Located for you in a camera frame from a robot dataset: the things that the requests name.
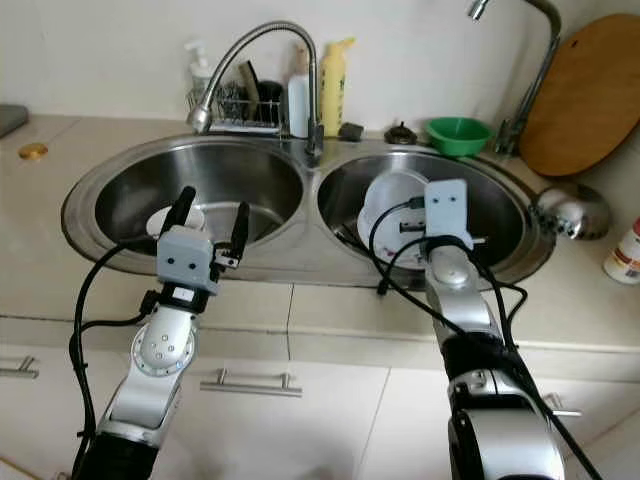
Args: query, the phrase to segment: beige countertop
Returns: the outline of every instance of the beige countertop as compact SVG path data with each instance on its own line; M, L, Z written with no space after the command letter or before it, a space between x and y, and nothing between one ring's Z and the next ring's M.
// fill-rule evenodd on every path
M16 318L22 317L22 325L28 318L66 325L73 317L77 291L91 267L60 228L60 207L74 183L128 147L179 133L187 127L176 121L35 116L0 140L0 314L5 317L0 338L4 334L11 341L15 334L25 341L31 331L40 334L35 326L19 328ZM21 160L19 147L35 141L48 145L48 155ZM495 161L534 190L546 184L517 158ZM611 235L595 242L558 240L551 259L521 283L530 294L514 326L523 347L640 354L640 289L615 283L601 269L616 240ZM154 285L150 277L104 270L91 290L87 317L132 316ZM505 298L513 300L507 293ZM322 342L348 345L351 339L353 346L363 339L393 341L394 348L424 344L435 352L431 322L422 312L395 294L379 298L364 288L228 280L209 302L202 324L235 335L234 342L245 342L243 351L260 351L257 345L247 347L249 334L268 337L285 358L296 352L313 357ZM336 345L327 346L326 355L331 348L345 349Z

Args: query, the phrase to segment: dish rack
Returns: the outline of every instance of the dish rack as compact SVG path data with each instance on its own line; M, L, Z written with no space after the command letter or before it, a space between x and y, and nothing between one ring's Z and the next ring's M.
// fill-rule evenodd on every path
M191 110L198 103L198 94L187 94L187 106ZM217 98L212 105L214 120L210 132L258 133L286 136L282 102Z

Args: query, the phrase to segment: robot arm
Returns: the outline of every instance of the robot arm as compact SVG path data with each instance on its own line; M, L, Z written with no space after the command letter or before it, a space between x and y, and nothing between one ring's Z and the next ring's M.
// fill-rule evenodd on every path
M473 247L466 231L464 182L429 183L425 214L427 237L450 235ZM504 339L477 289L478 273L467 253L446 245L427 255L428 302L483 350L497 353ZM454 480L563 480L562 457L546 418L500 368L495 361L499 355L470 349L468 339L439 321L434 327L450 382L448 431Z
M136 334L129 372L97 428L74 479L142 480L151 476L180 397L180 381L197 353L197 315L218 291L219 272L235 268L248 235L241 203L229 249L216 252L208 233L184 227L195 191L187 187L167 214L157 244L163 283L149 322Z

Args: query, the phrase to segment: green bowl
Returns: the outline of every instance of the green bowl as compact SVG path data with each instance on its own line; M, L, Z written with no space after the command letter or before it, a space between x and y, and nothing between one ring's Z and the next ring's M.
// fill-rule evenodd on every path
M451 157L481 152L493 135L484 123L465 117L434 118L425 123L425 129L434 148Z

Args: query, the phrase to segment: red and white container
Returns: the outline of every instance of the red and white container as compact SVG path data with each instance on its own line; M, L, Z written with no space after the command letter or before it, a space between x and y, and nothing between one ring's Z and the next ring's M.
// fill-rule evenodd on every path
M604 271L621 283L640 283L640 218L604 261Z

